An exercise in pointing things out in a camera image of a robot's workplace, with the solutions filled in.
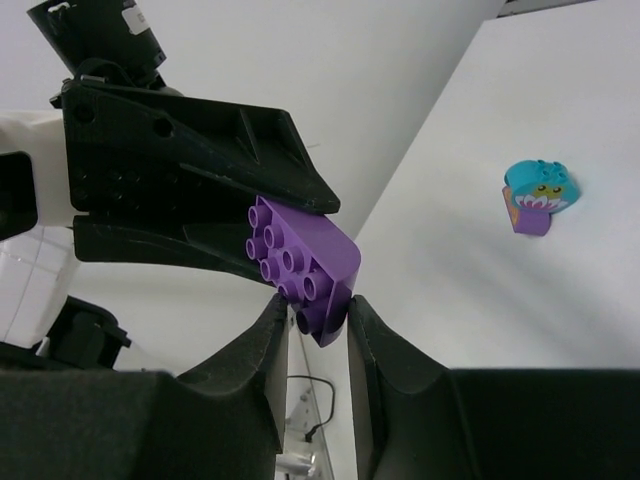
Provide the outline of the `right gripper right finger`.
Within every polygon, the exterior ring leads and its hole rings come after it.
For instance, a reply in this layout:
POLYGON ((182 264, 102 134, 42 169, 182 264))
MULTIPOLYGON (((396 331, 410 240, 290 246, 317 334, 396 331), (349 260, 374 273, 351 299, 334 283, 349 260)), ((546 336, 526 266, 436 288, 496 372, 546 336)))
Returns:
POLYGON ((454 368, 348 310, 361 479, 635 479, 635 369, 454 368))

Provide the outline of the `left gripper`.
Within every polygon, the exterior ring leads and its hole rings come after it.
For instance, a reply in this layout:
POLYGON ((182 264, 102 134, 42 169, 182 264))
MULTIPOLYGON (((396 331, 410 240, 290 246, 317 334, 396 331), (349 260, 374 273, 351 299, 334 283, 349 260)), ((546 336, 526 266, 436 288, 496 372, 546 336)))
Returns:
MULTIPOLYGON (((256 196, 314 214, 339 211, 293 119, 275 108, 98 82, 61 93, 73 206, 141 220, 243 220, 256 196)), ((136 224, 77 216, 76 257, 166 265, 264 283, 246 224, 136 224)))

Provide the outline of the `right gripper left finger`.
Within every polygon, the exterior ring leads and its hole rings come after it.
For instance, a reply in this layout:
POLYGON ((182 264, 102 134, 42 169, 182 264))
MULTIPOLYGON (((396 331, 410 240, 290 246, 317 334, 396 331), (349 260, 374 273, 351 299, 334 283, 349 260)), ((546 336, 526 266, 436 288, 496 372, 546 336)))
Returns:
POLYGON ((70 299, 70 363, 1 348, 5 479, 270 479, 284 445, 287 304, 199 365, 118 372, 125 338, 106 310, 70 299))

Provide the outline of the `purple butterfly wing lego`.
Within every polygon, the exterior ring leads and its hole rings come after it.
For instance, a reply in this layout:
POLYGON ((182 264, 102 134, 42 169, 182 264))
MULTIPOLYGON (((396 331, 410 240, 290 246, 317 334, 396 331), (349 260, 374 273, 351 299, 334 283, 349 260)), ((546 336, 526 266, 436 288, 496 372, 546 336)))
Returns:
POLYGON ((295 313, 302 334, 321 348, 340 335, 361 265, 356 244, 324 215, 258 196, 248 209, 247 257, 295 313))

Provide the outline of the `teal purple butterfly lego cluster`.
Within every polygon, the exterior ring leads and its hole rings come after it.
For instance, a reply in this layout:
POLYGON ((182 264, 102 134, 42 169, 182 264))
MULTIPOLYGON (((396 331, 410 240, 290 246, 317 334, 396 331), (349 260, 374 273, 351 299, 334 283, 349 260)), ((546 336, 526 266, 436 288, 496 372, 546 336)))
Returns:
POLYGON ((577 182, 560 162, 522 160, 504 174, 502 195, 516 234, 545 236, 552 216, 581 196, 577 182))

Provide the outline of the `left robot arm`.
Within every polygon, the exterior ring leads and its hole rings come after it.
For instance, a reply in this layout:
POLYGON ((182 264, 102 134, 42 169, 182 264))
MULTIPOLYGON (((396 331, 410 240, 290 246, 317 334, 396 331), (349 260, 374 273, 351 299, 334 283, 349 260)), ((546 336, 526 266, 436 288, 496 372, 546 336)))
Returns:
POLYGON ((183 96, 134 1, 28 12, 70 71, 45 111, 1 114, 1 357, 110 369, 130 346, 71 297, 80 263, 152 264, 258 280, 245 256, 257 197, 323 219, 340 200, 283 110, 183 96))

